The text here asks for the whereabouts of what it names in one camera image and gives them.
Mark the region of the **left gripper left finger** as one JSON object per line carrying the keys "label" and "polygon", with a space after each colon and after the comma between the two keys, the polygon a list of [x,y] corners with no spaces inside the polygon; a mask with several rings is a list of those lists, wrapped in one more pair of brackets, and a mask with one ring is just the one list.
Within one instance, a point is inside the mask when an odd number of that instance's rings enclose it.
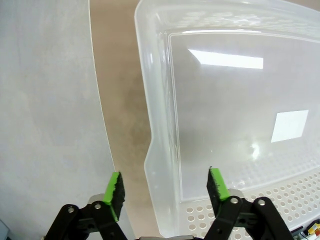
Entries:
{"label": "left gripper left finger", "polygon": [[120,172],[113,172],[101,200],[79,208],[74,204],[62,206],[45,235],[46,240],[86,240],[91,233],[100,233],[103,240],[126,240],[118,225],[125,187]]}

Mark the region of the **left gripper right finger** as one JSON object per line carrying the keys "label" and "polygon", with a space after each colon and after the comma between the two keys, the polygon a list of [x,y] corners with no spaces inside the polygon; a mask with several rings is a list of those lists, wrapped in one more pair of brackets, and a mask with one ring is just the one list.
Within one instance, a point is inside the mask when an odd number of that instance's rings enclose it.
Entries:
{"label": "left gripper right finger", "polygon": [[218,168],[209,168],[207,191],[215,220],[205,240],[227,240],[234,227],[243,228],[253,240],[292,240],[293,236],[273,202],[265,196],[249,202],[231,195]]}

